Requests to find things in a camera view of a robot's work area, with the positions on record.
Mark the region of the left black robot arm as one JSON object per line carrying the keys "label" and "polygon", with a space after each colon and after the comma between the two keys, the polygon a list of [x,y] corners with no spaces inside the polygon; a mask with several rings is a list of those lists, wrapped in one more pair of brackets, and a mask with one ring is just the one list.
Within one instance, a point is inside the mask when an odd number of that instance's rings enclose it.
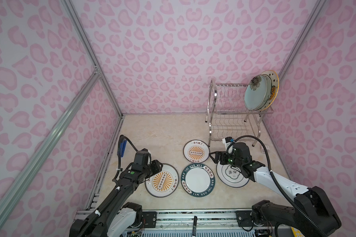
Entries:
{"label": "left black robot arm", "polygon": [[163,164],[152,160],[147,149],[136,152],[116,187],[105,200],[84,220],[76,220],[69,231],[70,237],[119,237],[128,227],[143,228],[142,206],[127,199],[138,186],[162,171]]}

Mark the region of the cream plate with red berries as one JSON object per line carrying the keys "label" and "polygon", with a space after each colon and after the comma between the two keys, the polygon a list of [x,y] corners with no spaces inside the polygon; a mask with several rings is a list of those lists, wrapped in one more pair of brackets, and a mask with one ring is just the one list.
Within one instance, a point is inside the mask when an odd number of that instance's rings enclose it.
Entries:
{"label": "cream plate with red berries", "polygon": [[266,102],[265,102],[265,104],[263,106],[263,110],[265,110],[267,108],[268,102],[270,100],[273,82],[272,82],[272,79],[271,79],[271,77],[269,75],[263,74],[263,76],[266,78],[266,81],[267,81]]}

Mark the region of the teal flower plate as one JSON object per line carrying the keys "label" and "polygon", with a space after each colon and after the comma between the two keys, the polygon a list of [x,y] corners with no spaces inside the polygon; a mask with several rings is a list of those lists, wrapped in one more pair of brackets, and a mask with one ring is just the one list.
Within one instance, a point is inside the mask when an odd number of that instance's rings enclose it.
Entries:
{"label": "teal flower plate", "polygon": [[244,94],[244,104],[248,110],[257,110],[265,101],[268,82],[265,76],[255,76],[247,86]]}

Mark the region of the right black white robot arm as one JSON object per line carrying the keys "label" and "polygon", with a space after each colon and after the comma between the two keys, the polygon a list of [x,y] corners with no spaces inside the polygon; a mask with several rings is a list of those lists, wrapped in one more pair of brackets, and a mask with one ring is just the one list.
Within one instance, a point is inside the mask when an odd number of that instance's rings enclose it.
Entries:
{"label": "right black white robot arm", "polygon": [[329,237],[341,228],[342,222],[322,188],[309,188],[273,172],[270,164],[252,159],[245,143],[229,142],[225,151],[211,152],[209,156],[214,163],[235,168],[244,178],[271,189],[289,202],[289,206],[269,200],[254,204],[250,214],[252,223],[286,225],[305,237]]}

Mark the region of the large orange sunburst plate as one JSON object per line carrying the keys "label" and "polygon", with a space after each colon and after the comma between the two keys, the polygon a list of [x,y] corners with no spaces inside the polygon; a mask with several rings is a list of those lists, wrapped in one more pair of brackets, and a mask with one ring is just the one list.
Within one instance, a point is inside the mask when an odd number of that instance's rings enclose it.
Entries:
{"label": "large orange sunburst plate", "polygon": [[178,187],[179,174],[169,165],[163,164],[162,171],[149,178],[145,188],[153,197],[163,198],[171,195]]}

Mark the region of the cat and stars plate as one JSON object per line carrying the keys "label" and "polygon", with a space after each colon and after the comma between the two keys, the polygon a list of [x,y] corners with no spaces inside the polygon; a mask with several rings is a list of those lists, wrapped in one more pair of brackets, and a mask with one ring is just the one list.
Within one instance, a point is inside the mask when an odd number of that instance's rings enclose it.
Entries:
{"label": "cat and stars plate", "polygon": [[271,77],[271,79],[272,79],[272,82],[273,82],[271,96],[270,96],[270,100],[269,100],[268,106],[267,106],[267,108],[269,108],[272,105],[272,103],[274,102],[274,100],[276,99],[276,97],[277,97],[277,94],[278,94],[278,91],[279,91],[280,82],[279,82],[278,74],[273,70],[264,71],[264,72],[262,72],[262,75],[263,74],[269,75]]}

